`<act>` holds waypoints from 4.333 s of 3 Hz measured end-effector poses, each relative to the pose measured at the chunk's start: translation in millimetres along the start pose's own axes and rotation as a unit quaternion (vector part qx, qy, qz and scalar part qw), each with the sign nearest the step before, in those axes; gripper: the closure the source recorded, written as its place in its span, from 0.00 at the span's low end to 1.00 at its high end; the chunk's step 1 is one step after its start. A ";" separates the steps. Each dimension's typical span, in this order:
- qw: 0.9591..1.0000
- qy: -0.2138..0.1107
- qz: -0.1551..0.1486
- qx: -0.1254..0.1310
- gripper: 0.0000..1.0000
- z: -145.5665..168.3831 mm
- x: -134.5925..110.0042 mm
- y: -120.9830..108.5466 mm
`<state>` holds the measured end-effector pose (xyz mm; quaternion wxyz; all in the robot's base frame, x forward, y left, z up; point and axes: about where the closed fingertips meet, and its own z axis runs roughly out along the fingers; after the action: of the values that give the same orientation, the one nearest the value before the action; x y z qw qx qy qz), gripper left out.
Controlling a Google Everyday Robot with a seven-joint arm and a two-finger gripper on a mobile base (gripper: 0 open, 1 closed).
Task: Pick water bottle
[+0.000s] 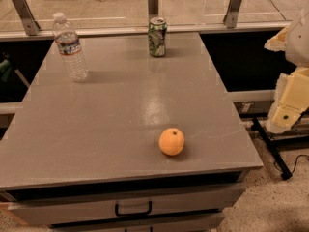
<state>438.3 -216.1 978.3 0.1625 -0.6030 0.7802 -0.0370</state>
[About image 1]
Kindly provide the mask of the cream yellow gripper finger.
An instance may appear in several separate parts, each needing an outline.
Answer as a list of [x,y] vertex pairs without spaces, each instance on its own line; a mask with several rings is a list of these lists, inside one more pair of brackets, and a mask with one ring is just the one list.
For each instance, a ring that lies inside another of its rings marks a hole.
[[266,128],[272,133],[288,131],[309,107],[309,69],[297,67],[291,74],[281,73],[276,83],[274,103]]
[[267,42],[264,45],[264,48],[274,52],[285,51],[288,30],[289,30],[288,26],[280,30],[275,36],[267,40]]

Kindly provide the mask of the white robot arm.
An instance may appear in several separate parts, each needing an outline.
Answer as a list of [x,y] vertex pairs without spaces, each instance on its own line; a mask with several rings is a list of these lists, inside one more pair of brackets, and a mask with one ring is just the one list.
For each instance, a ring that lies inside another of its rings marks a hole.
[[283,133],[309,107],[309,10],[302,9],[290,25],[267,40],[265,49],[284,51],[285,58],[296,65],[290,74],[279,75],[266,123],[268,131]]

